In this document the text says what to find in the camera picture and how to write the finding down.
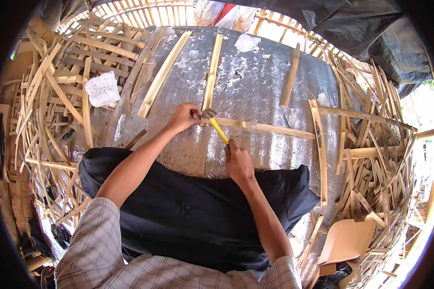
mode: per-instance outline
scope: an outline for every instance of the black tarp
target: black tarp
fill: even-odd
[[[90,1],[93,6],[111,2]],[[395,0],[223,0],[221,2],[267,8],[301,22],[354,58],[379,64],[399,89],[408,95],[432,79],[421,38]],[[86,10],[82,0],[52,0],[42,4],[43,20],[61,23]]]

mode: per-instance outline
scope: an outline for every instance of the yellow handle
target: yellow handle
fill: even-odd
[[[211,118],[210,123],[214,126],[214,128],[217,130],[218,134],[224,140],[225,145],[228,145],[230,142],[228,141],[228,138],[224,135],[224,132],[220,129],[220,126],[217,124],[216,120]]]

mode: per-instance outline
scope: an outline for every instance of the pile of bamboo strips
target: pile of bamboo strips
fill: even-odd
[[[118,91],[130,96],[142,66],[137,61],[137,52],[145,47],[140,38],[148,32],[91,13],[73,31],[57,36],[49,34],[35,17],[26,31],[34,47],[33,64],[20,82],[13,83],[15,95],[8,116],[12,140],[7,146],[5,177],[10,191],[19,187],[26,192],[23,200],[32,198],[42,208],[42,219],[51,216],[57,225],[75,227],[90,199],[81,188],[79,163],[67,145],[60,146],[60,140],[74,130],[86,151],[94,146],[98,135],[90,124],[85,83],[113,71]],[[125,103],[129,113],[129,102]],[[100,109],[113,111],[114,107],[94,108],[94,117]],[[17,172],[19,179],[10,172]],[[23,189],[27,182],[22,178],[29,179],[31,193]]]
[[[380,66],[371,60],[374,84],[365,91],[347,68],[354,66],[336,54],[323,51],[339,88],[340,108],[318,107],[320,114],[341,116],[336,174],[346,163],[335,222],[374,219],[377,228],[367,253],[359,259],[361,278],[351,288],[364,288],[385,264],[400,263],[405,238],[420,197],[415,186],[412,150],[417,130],[403,123],[396,88]],[[354,106],[357,99],[363,112]]]

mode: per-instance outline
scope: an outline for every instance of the cardboard sheet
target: cardboard sheet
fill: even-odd
[[[375,228],[375,220],[355,222],[348,219],[334,223],[328,232],[318,263],[338,263],[364,255]]]

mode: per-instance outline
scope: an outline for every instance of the left hand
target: left hand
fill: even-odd
[[[174,115],[169,120],[166,128],[178,134],[193,124],[203,124],[203,121],[199,118],[201,115],[202,112],[196,104],[182,103],[175,109]]]

